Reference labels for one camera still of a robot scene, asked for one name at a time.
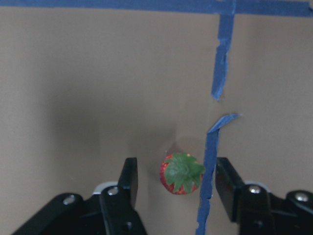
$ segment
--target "blue tape strip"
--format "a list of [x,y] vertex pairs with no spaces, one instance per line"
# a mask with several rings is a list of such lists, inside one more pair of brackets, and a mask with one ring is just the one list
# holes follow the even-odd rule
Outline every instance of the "blue tape strip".
[[308,1],[237,0],[236,14],[313,17]]
[[199,226],[196,230],[196,235],[205,235],[206,221],[210,212],[210,199],[213,191],[213,172],[216,165],[220,129],[239,116],[238,114],[230,114],[222,117],[207,133],[203,163],[205,166],[205,174],[201,185],[200,207],[197,219]]
[[203,14],[313,17],[308,2],[283,0],[0,0],[0,6],[79,7]]
[[234,15],[221,15],[219,26],[220,45],[216,49],[215,67],[211,95],[219,100],[223,93],[228,70],[228,53],[233,35]]

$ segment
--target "screw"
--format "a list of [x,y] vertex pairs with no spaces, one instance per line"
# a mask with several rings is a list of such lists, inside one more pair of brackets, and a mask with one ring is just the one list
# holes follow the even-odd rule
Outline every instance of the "screw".
[[126,222],[123,226],[122,226],[122,229],[124,231],[130,231],[133,227],[133,224],[132,222]]
[[256,228],[258,228],[258,229],[261,229],[261,228],[263,228],[263,226],[264,226],[263,221],[261,221],[261,220],[254,220],[254,221],[253,221],[253,225],[254,225]]
[[76,198],[73,194],[69,195],[66,199],[63,200],[64,205],[69,205],[75,202]]
[[261,192],[261,188],[260,188],[259,186],[257,186],[257,185],[251,185],[251,186],[249,187],[249,191],[250,191],[251,193],[256,193],[256,194],[258,194],[258,193]]
[[302,192],[297,192],[295,194],[295,198],[299,201],[299,202],[307,202],[309,200],[309,197]]
[[110,196],[116,195],[117,193],[118,193],[118,187],[113,187],[108,190],[108,195]]

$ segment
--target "beige wall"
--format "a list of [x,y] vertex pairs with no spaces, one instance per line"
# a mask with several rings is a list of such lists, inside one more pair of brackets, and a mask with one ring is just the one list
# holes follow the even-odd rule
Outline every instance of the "beige wall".
[[[220,155],[284,196],[311,190],[311,19],[237,16],[228,81],[210,97],[218,16],[0,8],[0,227],[9,234],[54,195],[88,198],[138,157],[136,208],[151,235],[190,235],[199,191],[168,193],[171,146],[203,159],[223,114]],[[208,234],[236,234],[218,195]]]

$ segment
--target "metal screw head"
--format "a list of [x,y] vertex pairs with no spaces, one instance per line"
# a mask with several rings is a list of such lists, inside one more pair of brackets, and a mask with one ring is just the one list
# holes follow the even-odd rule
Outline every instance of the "metal screw head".
[[69,205],[75,202],[76,198],[73,194],[69,195],[66,199],[63,200],[64,205]]
[[254,225],[256,228],[261,229],[261,228],[263,228],[264,223],[263,223],[262,220],[254,220],[254,221],[253,221],[253,225]]
[[123,226],[122,229],[124,231],[130,231],[133,227],[133,223],[132,222],[126,222]]
[[261,188],[259,186],[257,186],[257,185],[251,185],[249,187],[249,191],[251,193],[260,193],[261,192]]
[[113,188],[108,190],[108,195],[113,196],[116,194],[118,194],[118,187],[113,187]]
[[309,197],[302,192],[297,192],[295,194],[295,198],[299,201],[299,202],[307,202],[309,200]]

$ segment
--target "red strawberry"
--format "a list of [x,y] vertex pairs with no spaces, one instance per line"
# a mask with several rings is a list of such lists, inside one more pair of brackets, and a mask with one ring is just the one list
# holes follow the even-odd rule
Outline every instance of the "red strawberry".
[[194,156],[187,153],[168,155],[160,168],[160,180],[173,194],[188,194],[199,188],[205,172]]

